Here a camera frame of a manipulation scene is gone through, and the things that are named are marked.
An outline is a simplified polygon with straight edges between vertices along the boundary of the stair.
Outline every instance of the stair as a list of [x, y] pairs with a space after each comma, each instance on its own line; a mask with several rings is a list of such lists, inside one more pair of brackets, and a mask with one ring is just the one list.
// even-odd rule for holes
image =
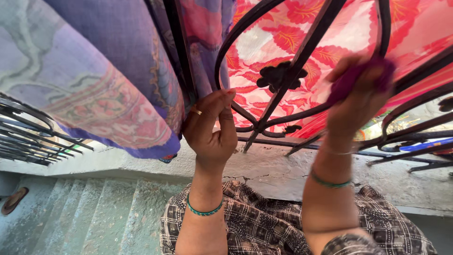
[[161, 214], [186, 184], [24, 176], [23, 186], [0, 217], [2, 255], [158, 255]]

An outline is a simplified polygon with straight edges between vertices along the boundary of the gold ring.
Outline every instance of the gold ring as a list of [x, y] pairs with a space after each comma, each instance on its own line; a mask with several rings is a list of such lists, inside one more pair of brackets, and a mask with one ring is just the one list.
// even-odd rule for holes
[[201, 112], [200, 110], [197, 110], [197, 105], [196, 105], [196, 104], [193, 105], [192, 108], [190, 108], [190, 111], [191, 111], [191, 112], [194, 112], [194, 113], [196, 113], [196, 114], [198, 114], [198, 115], [201, 115], [201, 114], [202, 114], [202, 112]]

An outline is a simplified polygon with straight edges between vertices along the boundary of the sandal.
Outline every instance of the sandal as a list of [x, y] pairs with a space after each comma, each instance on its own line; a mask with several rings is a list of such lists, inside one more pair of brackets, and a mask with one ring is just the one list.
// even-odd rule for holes
[[28, 193], [28, 191], [29, 191], [28, 188], [22, 187], [15, 194], [8, 197], [8, 199], [1, 208], [1, 213], [3, 215], [8, 215], [11, 212], [13, 212], [16, 206], [22, 200], [22, 198], [24, 198], [24, 196]]

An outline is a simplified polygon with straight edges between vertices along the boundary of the purple fabric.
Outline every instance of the purple fabric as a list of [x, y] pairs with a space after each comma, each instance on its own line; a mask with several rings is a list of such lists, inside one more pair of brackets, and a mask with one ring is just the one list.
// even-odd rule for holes
[[332, 84], [327, 103], [335, 104], [338, 101], [344, 100], [354, 88], [362, 72], [375, 66], [382, 66], [384, 68], [382, 75], [375, 81], [376, 91], [382, 93], [389, 90], [391, 88], [391, 79], [396, 69], [395, 64], [388, 59], [373, 58], [364, 64], [350, 68]]

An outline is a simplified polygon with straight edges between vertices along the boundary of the brown printed clothing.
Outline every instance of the brown printed clothing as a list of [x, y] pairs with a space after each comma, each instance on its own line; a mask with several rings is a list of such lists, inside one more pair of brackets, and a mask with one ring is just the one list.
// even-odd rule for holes
[[[160, 237], [164, 255], [174, 255], [189, 191], [190, 184], [170, 198], [165, 207]], [[302, 230], [302, 203], [264, 198], [238, 181], [223, 183], [223, 195], [228, 254], [311, 254]], [[420, 229], [370, 186], [363, 187], [355, 201], [360, 227], [375, 242], [357, 235], [343, 235], [331, 240], [322, 255], [437, 254]]]

